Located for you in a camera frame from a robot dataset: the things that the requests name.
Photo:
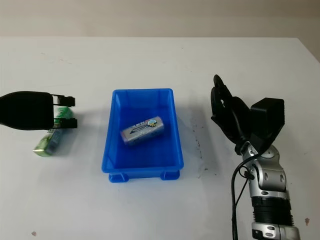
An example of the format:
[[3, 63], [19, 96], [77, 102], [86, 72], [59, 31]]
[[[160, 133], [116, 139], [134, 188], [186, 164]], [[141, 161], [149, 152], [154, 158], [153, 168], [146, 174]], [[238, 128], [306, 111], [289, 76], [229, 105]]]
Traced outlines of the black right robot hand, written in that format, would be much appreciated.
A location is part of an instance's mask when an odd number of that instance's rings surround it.
[[250, 137], [250, 109], [241, 98], [230, 93], [219, 75], [213, 77], [213, 83], [210, 93], [211, 119], [235, 144], [235, 151], [239, 153]]

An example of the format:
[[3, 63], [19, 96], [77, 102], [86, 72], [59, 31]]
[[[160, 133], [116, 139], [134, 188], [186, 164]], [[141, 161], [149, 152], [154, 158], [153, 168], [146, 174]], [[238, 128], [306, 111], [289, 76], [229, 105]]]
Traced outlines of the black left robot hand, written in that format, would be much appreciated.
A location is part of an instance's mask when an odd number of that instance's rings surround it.
[[75, 105], [72, 96], [39, 91], [11, 92], [0, 97], [0, 124], [23, 131], [75, 129], [78, 121], [74, 117], [54, 117], [54, 106]]

